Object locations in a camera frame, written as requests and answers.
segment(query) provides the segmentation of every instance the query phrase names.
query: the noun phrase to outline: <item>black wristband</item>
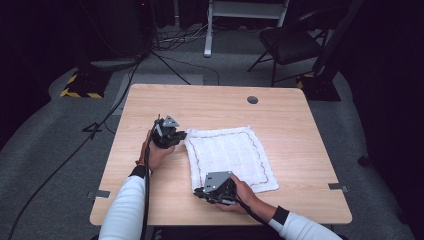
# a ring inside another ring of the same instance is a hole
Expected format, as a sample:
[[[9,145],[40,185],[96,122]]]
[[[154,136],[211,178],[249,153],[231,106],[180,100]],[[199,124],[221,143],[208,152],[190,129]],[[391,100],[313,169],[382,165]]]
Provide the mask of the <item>black wristband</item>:
[[[284,223],[287,220],[287,217],[289,216],[289,213],[290,212],[287,211],[286,209],[278,206],[277,210],[274,213],[274,216],[272,217],[272,219],[279,222],[281,225],[284,225]]]
[[[133,171],[131,172],[130,177],[131,176],[139,176],[139,177],[141,177],[141,178],[144,179],[144,177],[146,176],[146,166],[144,166],[144,165],[137,165],[133,169]]]

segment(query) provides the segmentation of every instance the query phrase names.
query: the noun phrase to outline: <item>white towel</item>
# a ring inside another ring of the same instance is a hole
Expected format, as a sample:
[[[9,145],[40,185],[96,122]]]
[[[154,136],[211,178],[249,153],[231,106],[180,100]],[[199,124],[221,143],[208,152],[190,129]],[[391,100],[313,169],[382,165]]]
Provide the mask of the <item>white towel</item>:
[[[232,171],[255,193],[278,189],[265,150],[250,126],[186,133],[193,190],[203,187],[207,173],[221,171]]]

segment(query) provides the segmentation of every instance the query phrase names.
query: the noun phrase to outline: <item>tabletop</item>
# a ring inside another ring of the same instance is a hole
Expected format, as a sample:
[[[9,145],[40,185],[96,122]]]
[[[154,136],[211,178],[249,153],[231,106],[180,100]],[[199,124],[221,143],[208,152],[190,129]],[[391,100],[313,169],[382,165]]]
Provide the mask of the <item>tabletop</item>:
[[[247,98],[258,99],[251,104]],[[146,133],[158,118],[172,116],[186,129],[251,126],[262,143],[279,189],[258,193],[322,224],[352,220],[342,190],[329,188],[337,176],[303,92],[295,88],[134,84],[110,151],[90,221],[101,225],[120,187],[140,156]],[[181,142],[150,178],[149,225],[253,225],[248,215],[221,212],[193,195],[190,163]]]

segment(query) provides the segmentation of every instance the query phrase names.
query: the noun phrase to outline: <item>chair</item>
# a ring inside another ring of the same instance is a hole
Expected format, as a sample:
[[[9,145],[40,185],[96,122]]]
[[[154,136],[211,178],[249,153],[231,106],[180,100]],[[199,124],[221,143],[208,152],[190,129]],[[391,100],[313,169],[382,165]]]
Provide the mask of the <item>chair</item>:
[[[266,51],[247,71],[250,72],[258,63],[273,60],[272,87],[274,87],[276,82],[295,77],[291,76],[275,80],[276,65],[287,65],[318,57],[327,43],[329,31],[337,27],[340,20],[346,15],[347,10],[347,7],[316,10],[302,15],[289,24],[262,31],[259,34],[259,39]],[[309,31],[317,29],[321,30],[321,32],[315,37],[309,33]],[[318,38],[322,38],[321,44],[317,42]],[[263,60],[268,54],[271,55],[271,58]]]

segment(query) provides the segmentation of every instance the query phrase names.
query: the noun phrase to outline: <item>white sleeve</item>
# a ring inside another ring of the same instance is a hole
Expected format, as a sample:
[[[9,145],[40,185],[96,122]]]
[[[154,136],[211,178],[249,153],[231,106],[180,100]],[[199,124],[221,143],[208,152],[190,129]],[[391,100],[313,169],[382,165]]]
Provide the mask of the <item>white sleeve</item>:
[[[140,239],[144,196],[145,180],[139,176],[128,177],[106,214],[99,239]]]
[[[290,212],[281,223],[278,219],[271,219],[269,225],[286,240],[340,240],[341,238],[330,229],[306,217]]]

